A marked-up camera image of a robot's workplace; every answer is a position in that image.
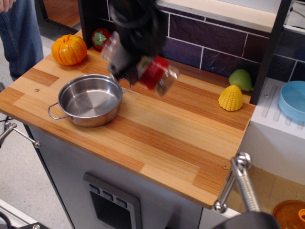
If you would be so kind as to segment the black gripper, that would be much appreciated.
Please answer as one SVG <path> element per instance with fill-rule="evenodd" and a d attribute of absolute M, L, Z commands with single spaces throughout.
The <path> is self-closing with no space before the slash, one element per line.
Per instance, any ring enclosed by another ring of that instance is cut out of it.
<path fill-rule="evenodd" d="M 140 55 L 131 53 L 119 45 L 110 60 L 108 71 L 117 79 L 124 78 L 135 84 L 138 82 L 137 64 L 140 60 Z"/>

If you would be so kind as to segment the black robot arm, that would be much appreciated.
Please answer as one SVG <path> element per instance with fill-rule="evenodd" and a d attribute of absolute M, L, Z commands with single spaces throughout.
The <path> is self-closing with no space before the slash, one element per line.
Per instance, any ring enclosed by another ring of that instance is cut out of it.
<path fill-rule="evenodd" d="M 113 0 L 110 16 L 120 44 L 110 60 L 109 72 L 134 84 L 138 81 L 136 65 L 141 58 L 158 55 L 165 44 L 167 16 L 155 0 Z"/>

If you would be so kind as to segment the bystander hand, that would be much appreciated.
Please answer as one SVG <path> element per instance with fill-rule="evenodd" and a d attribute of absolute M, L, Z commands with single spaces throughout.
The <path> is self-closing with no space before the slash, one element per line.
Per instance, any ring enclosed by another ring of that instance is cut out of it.
<path fill-rule="evenodd" d="M 8 12 L 15 2 L 16 0 L 0 0 L 0 13 Z"/>

